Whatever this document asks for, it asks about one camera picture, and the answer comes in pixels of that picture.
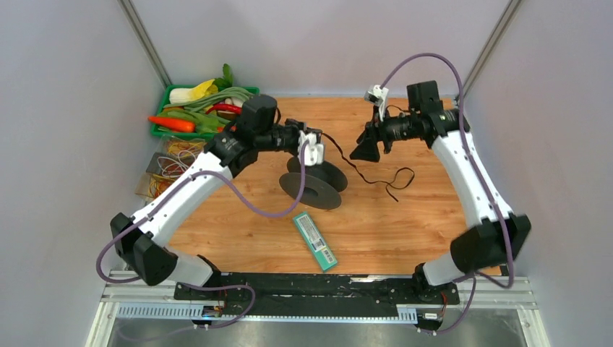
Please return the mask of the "dark grey cable spool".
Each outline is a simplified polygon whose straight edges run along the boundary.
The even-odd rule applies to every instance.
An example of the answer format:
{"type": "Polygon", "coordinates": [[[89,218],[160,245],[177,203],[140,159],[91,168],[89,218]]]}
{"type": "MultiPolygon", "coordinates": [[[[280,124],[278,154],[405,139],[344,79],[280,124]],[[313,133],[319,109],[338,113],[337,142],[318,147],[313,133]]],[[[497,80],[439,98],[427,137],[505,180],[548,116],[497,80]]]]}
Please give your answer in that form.
{"type": "MultiPolygon", "coordinates": [[[[292,157],[286,164],[288,170],[279,178],[281,189],[290,197],[296,198],[301,184],[300,162],[292,157]]],[[[320,210],[333,210],[340,207],[340,193],[348,186],[346,175],[328,161],[315,166],[305,167],[305,184],[301,203],[320,210]]]]}

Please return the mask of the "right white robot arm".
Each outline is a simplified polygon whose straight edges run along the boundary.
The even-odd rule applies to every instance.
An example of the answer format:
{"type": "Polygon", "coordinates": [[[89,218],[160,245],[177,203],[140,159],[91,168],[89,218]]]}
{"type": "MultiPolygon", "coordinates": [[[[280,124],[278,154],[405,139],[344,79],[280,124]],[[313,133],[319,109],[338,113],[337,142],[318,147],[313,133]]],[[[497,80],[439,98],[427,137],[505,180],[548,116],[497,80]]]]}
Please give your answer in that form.
{"type": "Polygon", "coordinates": [[[385,87],[375,85],[365,94],[373,105],[350,154],[352,160],[378,162],[382,143],[389,153],[402,140],[425,141],[449,176],[463,208],[467,229],[450,244],[448,253],[420,264],[412,283],[413,295],[429,303],[441,285],[476,274],[483,268],[511,265],[531,231],[527,215],[516,214],[489,178],[476,151],[468,122],[456,108],[445,109],[435,81],[407,87],[408,110],[391,116],[385,87]]]}

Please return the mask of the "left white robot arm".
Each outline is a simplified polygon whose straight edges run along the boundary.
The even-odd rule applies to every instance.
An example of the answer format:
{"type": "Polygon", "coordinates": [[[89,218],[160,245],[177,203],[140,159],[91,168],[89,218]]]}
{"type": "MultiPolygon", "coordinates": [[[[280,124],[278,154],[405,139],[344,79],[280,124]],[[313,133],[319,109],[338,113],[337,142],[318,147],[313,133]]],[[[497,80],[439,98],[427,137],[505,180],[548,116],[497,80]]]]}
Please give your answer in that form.
{"type": "Polygon", "coordinates": [[[202,299],[214,299],[221,288],[213,266],[198,256],[173,251],[168,243],[178,227],[215,191],[227,185],[252,211],[268,218],[289,214],[300,202],[306,185],[306,168],[321,164],[325,145],[322,132],[304,122],[287,119],[277,122],[278,102],[269,95],[257,95],[244,102],[241,112],[209,140],[201,153],[180,177],[152,202],[133,213],[118,213],[111,219],[112,240],[96,260],[98,275],[108,283],[119,279],[106,276],[101,261],[114,249],[148,286],[165,280],[183,282],[202,299]],[[282,212],[256,208],[232,184],[261,152],[287,152],[299,159],[299,191],[292,205],[282,212]]]}

